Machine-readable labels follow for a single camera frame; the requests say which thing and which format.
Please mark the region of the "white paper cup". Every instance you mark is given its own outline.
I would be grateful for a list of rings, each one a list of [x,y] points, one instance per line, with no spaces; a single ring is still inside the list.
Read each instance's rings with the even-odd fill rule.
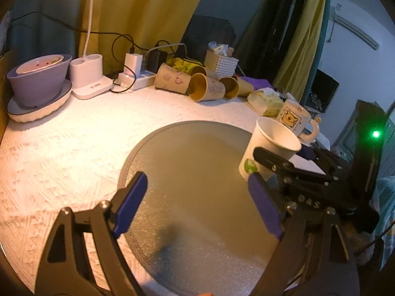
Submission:
[[[258,147],[285,160],[289,160],[302,148],[298,137],[286,126],[275,119],[260,117],[257,119],[254,132],[238,167],[240,175],[246,182],[254,172],[260,173],[264,180],[272,176],[272,170],[265,168],[253,157],[254,149]]]

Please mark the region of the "brown paper cup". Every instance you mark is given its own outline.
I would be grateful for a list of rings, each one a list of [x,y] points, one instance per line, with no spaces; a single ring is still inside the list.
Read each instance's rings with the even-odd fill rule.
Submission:
[[[231,100],[238,96],[239,85],[234,77],[222,77],[219,82],[225,87],[224,98]]]
[[[219,100],[225,93],[226,89],[222,82],[201,73],[194,74],[189,83],[189,97],[194,102]]]
[[[191,76],[163,63],[154,81],[154,87],[170,92],[186,94]]]
[[[238,83],[238,96],[248,97],[254,91],[254,86],[237,75],[232,76]]]

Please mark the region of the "tissue pack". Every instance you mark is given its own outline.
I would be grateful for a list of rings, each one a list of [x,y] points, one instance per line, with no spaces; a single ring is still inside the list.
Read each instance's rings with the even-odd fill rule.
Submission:
[[[284,102],[280,93],[271,88],[261,88],[250,93],[247,97],[248,103],[259,116],[276,118]]]

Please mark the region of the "purple folder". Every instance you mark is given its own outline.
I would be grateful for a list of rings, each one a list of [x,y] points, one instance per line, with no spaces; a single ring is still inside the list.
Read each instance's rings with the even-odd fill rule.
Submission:
[[[259,90],[262,88],[271,88],[273,89],[273,86],[268,82],[267,79],[255,79],[252,77],[245,77],[245,80],[252,84],[254,87],[254,90]]]

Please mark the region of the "white storage basket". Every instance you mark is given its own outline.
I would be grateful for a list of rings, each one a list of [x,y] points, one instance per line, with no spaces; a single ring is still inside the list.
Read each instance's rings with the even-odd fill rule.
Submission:
[[[218,77],[234,75],[239,60],[233,57],[234,48],[228,44],[211,41],[204,59],[204,65]]]

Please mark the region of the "round grey mat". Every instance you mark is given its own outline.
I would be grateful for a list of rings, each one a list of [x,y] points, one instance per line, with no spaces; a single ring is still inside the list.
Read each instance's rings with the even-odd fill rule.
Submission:
[[[248,131],[219,122],[171,124],[143,138],[120,172],[147,192],[125,239],[153,285],[176,295],[248,295],[277,245],[238,171]]]

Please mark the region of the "white tablecloth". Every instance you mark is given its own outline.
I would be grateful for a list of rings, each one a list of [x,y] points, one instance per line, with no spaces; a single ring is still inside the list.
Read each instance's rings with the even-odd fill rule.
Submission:
[[[1,141],[1,250],[34,290],[45,241],[61,208],[111,199],[130,151],[151,132],[190,120],[252,132],[257,113],[240,98],[194,102],[153,87],[70,98],[38,121],[8,123]]]

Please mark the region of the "yellow bag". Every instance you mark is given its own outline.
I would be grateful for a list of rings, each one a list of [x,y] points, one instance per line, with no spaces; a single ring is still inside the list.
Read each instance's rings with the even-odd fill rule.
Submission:
[[[186,74],[191,74],[192,69],[195,67],[203,67],[203,63],[197,60],[181,59],[180,57],[173,57],[166,61],[166,64],[173,69],[183,72]]]

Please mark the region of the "white power strip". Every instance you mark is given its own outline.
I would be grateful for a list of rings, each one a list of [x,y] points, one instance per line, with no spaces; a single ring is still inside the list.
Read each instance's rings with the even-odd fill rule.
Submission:
[[[150,87],[154,84],[155,78],[156,74],[149,71],[141,72],[139,77],[122,72],[114,80],[110,91],[112,93],[126,93]]]

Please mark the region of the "black adapter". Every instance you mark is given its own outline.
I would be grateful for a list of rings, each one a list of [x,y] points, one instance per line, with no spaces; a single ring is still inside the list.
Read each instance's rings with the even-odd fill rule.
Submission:
[[[167,52],[162,50],[153,50],[149,53],[147,58],[147,70],[156,74],[161,65],[166,61]]]

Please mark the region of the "air conditioner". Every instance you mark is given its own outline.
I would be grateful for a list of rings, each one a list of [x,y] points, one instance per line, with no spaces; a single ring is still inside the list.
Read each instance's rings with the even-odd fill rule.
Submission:
[[[334,6],[330,7],[329,19],[332,20],[334,24],[338,24],[344,29],[347,29],[349,32],[369,45],[373,50],[379,50],[380,43],[376,39],[374,39],[366,30],[362,29],[361,25],[356,25],[343,16],[339,15]]]

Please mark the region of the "white charger plug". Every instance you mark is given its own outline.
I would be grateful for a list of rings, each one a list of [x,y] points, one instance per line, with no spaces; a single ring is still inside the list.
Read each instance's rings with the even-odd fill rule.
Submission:
[[[124,59],[124,73],[140,76],[143,56],[141,54],[126,54]]]

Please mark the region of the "purple bowl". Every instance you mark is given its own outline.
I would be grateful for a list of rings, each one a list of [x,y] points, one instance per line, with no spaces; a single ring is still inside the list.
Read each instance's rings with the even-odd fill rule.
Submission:
[[[72,84],[66,75],[72,56],[63,56],[60,63],[48,68],[18,74],[18,67],[15,67],[7,74],[18,105],[27,108],[42,107],[71,90]]]

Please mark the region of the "white lamp base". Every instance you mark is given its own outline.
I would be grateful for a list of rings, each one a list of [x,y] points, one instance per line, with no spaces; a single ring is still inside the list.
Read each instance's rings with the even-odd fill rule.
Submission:
[[[113,86],[113,81],[103,74],[101,54],[91,54],[73,59],[69,65],[72,93],[79,100],[88,100],[105,93]]]

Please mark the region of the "yellow curtain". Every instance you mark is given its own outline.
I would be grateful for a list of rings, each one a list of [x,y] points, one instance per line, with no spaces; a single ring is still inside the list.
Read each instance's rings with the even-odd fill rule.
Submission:
[[[200,0],[83,0],[78,55],[101,54],[105,73],[120,69],[131,44],[151,49],[159,40],[179,43]]]

